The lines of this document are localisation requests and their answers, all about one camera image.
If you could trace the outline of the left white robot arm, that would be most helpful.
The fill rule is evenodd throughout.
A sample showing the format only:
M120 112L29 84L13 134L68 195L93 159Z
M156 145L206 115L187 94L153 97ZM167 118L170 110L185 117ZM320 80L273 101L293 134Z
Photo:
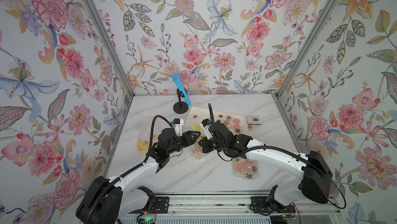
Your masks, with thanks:
M149 210L155 194L141 183L164 168L172 153L193 145L200 135L199 131L177 133L174 128L164 129L148 149L145 161L122 174L99 176L92 182L76 210L76 218L84 224L114 224L130 212Z

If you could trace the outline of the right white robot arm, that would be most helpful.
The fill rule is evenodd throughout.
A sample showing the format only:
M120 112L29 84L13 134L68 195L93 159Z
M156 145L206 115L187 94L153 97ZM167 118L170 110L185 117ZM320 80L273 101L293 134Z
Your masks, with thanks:
M201 122L200 129L205 134L199 142L204 153L219 151L231 159L263 162L295 177L271 189L267 198L269 204L282 207L305 199L319 204L328 203L332 173L319 153L293 153L266 145L247 135L235 135L223 123L209 119Z

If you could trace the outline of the ziploc bag yellow duck print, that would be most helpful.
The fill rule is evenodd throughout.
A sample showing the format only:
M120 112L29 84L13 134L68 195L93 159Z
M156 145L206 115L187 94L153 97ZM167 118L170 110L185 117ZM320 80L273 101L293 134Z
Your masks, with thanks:
M143 125L143 126L139 126L138 128L138 139L137 139L137 145L136 145L136 149L139 152L146 152L148 151L150 145L149 145L149 140L150 137L153 138L153 143L157 143L158 142L158 136L156 135L156 133L154 133L151 136L151 126L148 125Z

